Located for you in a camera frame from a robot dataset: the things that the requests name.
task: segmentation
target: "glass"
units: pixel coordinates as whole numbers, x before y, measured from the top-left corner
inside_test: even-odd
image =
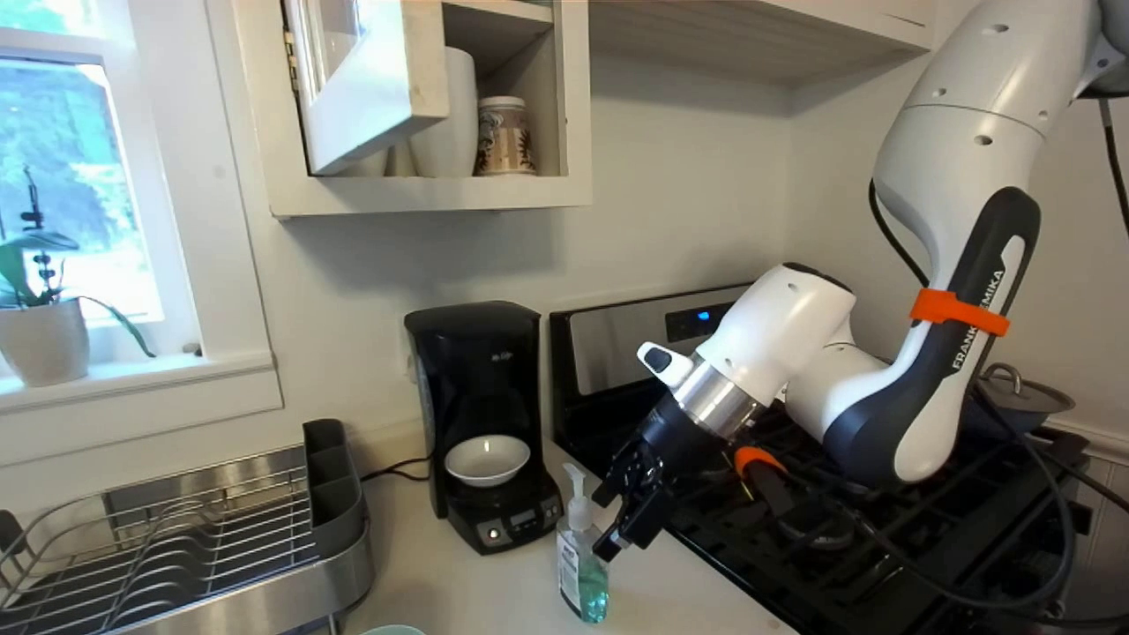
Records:
[[[0,56],[0,239],[20,232],[29,172],[60,252],[63,294],[100,298],[133,323],[161,323],[133,192],[100,65]]]
[[[49,33],[49,36],[100,36],[100,10],[91,0],[0,0],[0,30]]]
[[[361,10],[352,0],[308,0],[308,17],[323,89],[344,69],[361,36]]]

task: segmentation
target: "robotic arm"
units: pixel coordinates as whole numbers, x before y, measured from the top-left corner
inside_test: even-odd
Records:
[[[808,270],[762,274],[697,357],[642,345],[672,388],[595,492],[622,498],[595,554],[647,547],[672,488],[786,393],[786,412],[862,485],[929,481],[952,451],[968,380],[1005,331],[1036,239],[1024,196],[1080,93],[1121,93],[1129,0],[986,0],[934,55],[874,169],[882,213],[929,254],[929,289],[893,364],[851,339],[853,298]]]

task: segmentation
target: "kitchen counter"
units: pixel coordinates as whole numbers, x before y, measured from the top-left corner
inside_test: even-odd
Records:
[[[554,535],[481,558],[434,519],[428,485],[381,478],[366,488],[366,504],[373,591],[345,614],[345,635],[393,621],[428,635],[792,633],[666,533],[611,564],[611,619],[584,625],[557,598]]]

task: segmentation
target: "coffee maker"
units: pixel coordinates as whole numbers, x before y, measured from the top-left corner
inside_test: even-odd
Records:
[[[481,554],[531,543],[560,519],[560,494],[539,447],[538,323],[518,303],[405,313],[421,372],[430,504]],[[499,488],[457,481],[445,457],[481,433],[525,441],[531,463]]]

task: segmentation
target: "dish drying rack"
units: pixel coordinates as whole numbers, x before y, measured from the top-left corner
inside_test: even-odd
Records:
[[[371,591],[366,507],[339,420],[303,447],[0,513],[0,635],[294,633]]]

